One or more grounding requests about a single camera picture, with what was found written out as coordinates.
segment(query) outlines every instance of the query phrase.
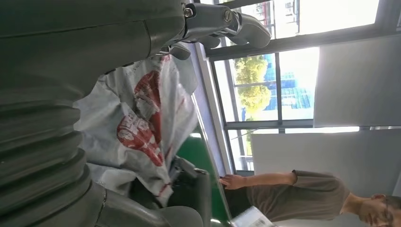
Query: gray t-shirt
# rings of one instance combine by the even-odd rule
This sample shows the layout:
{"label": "gray t-shirt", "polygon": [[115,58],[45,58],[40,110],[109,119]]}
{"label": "gray t-shirt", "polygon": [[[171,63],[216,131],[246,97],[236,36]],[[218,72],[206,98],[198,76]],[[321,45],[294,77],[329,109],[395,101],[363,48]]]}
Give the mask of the gray t-shirt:
{"label": "gray t-shirt", "polygon": [[331,220],[340,215],[349,190],[330,174],[294,170],[294,185],[258,185],[247,188],[251,205],[271,221]]}

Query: white panel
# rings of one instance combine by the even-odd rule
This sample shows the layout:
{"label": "white panel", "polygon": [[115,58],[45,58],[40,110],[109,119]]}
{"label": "white panel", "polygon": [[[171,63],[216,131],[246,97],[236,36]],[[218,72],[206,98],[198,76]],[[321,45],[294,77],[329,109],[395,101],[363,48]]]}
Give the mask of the white panel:
{"label": "white panel", "polygon": [[401,36],[322,46],[315,127],[401,125]]}
{"label": "white panel", "polygon": [[[253,134],[255,173],[293,169],[330,172],[359,196],[391,195],[401,171],[401,130],[345,133]],[[362,227],[353,216],[334,221],[287,221],[288,227]]]}

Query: glass pane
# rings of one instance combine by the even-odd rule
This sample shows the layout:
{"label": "glass pane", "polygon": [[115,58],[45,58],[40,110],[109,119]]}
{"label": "glass pane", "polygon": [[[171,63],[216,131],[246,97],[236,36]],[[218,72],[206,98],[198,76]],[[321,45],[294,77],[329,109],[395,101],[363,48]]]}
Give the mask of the glass pane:
{"label": "glass pane", "polygon": [[400,17],[398,18],[398,24],[397,24],[397,32],[401,31],[401,13]]}
{"label": "glass pane", "polygon": [[227,122],[278,119],[274,57],[266,54],[215,62]]}
{"label": "glass pane", "polygon": [[230,61],[216,61],[215,66],[216,66],[216,77],[218,80],[217,85],[218,88],[220,89],[226,122],[238,121],[239,119],[238,120],[235,119],[236,101],[232,98],[230,92],[230,89],[234,89],[232,81],[229,82],[229,79],[232,80],[231,76],[232,68],[230,67]]}
{"label": "glass pane", "polygon": [[[373,24],[379,0],[271,0],[237,12],[257,18],[272,39]],[[235,45],[225,39],[222,46]]]}
{"label": "glass pane", "polygon": [[283,120],[313,119],[319,48],[279,53]]}
{"label": "glass pane", "polygon": [[236,88],[240,121],[278,120],[277,95],[266,85]]}
{"label": "glass pane", "polygon": [[327,127],[327,128],[309,128],[309,129],[286,129],[286,134],[293,133],[340,133],[359,131],[357,126],[349,127]]}
{"label": "glass pane", "polygon": [[231,150],[236,170],[253,171],[251,134],[278,134],[278,129],[229,130]]}

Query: fabric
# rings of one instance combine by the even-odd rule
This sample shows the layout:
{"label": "fabric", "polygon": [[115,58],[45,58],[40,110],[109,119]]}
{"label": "fabric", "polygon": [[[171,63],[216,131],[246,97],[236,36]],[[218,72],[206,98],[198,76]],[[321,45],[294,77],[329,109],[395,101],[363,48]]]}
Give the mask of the fabric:
{"label": "fabric", "polygon": [[237,190],[224,189],[224,194],[226,196],[228,209],[233,218],[245,212],[252,206],[248,200],[247,188],[245,187]]}
{"label": "fabric", "polygon": [[349,190],[330,174],[294,170],[294,185],[258,185],[247,188],[251,205],[271,221],[331,220],[340,215]]}
{"label": "fabric", "polygon": [[138,179],[166,205],[173,193],[171,161],[197,124],[191,99],[196,83],[191,60],[176,65],[172,56],[135,62],[102,75],[92,92],[74,106],[92,180],[128,196]]}

